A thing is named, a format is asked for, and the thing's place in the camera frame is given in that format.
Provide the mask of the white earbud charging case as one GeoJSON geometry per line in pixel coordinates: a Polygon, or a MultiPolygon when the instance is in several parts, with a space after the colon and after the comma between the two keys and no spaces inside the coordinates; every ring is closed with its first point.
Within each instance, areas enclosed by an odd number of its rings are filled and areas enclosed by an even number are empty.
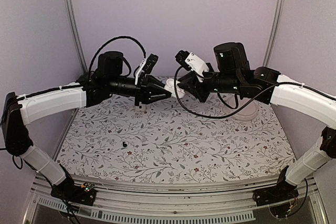
{"type": "Polygon", "coordinates": [[[184,98],[184,96],[186,95],[186,92],[181,89],[179,86],[179,81],[174,81],[174,79],[172,78],[168,78],[165,82],[165,86],[164,89],[166,91],[169,91],[171,93],[171,96],[174,98],[184,98]]]}

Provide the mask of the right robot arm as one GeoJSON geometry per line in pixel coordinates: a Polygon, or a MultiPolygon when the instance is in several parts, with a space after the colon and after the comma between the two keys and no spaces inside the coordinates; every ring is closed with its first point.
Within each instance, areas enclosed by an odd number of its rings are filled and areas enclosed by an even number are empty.
{"type": "Polygon", "coordinates": [[[271,190],[276,201],[291,194],[292,187],[335,158],[335,97],[299,83],[277,70],[250,68],[245,48],[240,42],[214,47],[218,71],[196,54],[181,50],[176,61],[188,71],[176,85],[200,102],[211,93],[230,93],[264,104],[279,105],[308,115],[326,125],[316,144],[294,164],[281,171],[278,185],[271,190]]]}

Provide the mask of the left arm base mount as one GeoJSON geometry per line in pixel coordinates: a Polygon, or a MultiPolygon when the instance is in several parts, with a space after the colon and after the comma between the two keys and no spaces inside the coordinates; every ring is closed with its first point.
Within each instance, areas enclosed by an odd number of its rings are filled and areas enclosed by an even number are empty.
{"type": "Polygon", "coordinates": [[[50,193],[52,197],[86,206],[93,206],[96,194],[95,184],[88,182],[85,182],[80,186],[73,183],[61,183],[57,186],[53,185],[50,193]]]}

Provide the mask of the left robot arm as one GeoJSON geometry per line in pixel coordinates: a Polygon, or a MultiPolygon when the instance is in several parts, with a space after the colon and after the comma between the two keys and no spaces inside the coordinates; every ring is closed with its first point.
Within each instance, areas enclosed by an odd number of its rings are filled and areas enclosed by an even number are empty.
{"type": "Polygon", "coordinates": [[[9,93],[1,121],[5,150],[58,186],[58,192],[67,200],[75,199],[77,186],[68,181],[69,175],[59,164],[34,145],[27,125],[64,111],[98,105],[114,94],[133,97],[136,106],[169,98],[171,93],[165,90],[164,84],[150,75],[157,60],[154,54],[143,59],[131,78],[122,74],[123,64],[127,62],[123,53],[108,51],[98,57],[93,73],[84,74],[76,82],[29,95],[9,93]]]}

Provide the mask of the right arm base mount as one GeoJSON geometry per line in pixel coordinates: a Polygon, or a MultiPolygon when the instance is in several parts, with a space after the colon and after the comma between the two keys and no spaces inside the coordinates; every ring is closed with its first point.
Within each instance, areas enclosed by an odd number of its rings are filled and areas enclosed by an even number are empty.
{"type": "Polygon", "coordinates": [[[294,199],[298,196],[299,193],[296,186],[275,185],[254,190],[252,199],[257,206],[264,206],[284,200],[294,199]]]}

